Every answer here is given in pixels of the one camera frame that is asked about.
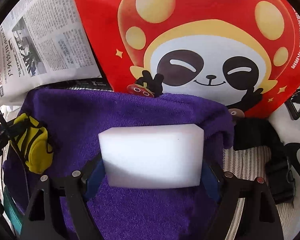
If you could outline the white sponge block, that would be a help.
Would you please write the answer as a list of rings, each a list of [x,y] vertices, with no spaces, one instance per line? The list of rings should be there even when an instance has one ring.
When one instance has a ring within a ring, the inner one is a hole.
[[[200,184],[204,130],[195,124],[113,127],[98,139],[109,186],[177,189]]]

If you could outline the white Nike waist bag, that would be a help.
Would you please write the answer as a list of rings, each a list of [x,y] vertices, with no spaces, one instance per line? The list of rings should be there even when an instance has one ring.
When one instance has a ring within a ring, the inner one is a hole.
[[[274,202],[300,209],[300,87],[269,120],[237,119],[234,150],[259,146],[271,152],[265,172]]]

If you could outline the yellow mesh pouch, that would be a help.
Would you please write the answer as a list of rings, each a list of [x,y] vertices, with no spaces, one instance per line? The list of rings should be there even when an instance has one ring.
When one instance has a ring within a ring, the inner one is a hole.
[[[53,140],[47,127],[26,113],[13,120],[10,141],[21,161],[35,174],[43,174],[53,160]]]

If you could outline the red panda paper bag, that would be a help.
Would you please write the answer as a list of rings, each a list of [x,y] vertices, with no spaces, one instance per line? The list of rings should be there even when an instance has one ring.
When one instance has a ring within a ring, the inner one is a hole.
[[[300,0],[75,0],[112,89],[263,118],[300,86]]]

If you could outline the purple towel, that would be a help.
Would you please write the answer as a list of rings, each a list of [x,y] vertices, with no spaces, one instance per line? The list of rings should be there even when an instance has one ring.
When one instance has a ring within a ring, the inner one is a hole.
[[[234,139],[228,109],[204,98],[158,98],[41,88],[21,108],[55,143],[51,178],[102,155],[106,177],[91,180],[90,213],[104,239],[202,239],[217,202],[199,179]]]

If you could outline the folded newspaper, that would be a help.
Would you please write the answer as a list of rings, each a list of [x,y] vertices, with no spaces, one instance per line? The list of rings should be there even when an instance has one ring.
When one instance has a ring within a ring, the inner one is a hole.
[[[20,0],[0,25],[0,105],[50,83],[101,77],[74,0]]]

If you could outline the teal striped cloth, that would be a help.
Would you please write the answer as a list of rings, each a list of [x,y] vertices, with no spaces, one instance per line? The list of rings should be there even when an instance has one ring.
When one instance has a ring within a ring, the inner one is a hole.
[[[17,208],[7,187],[4,188],[4,209],[15,231],[20,234],[23,223],[23,214]]]

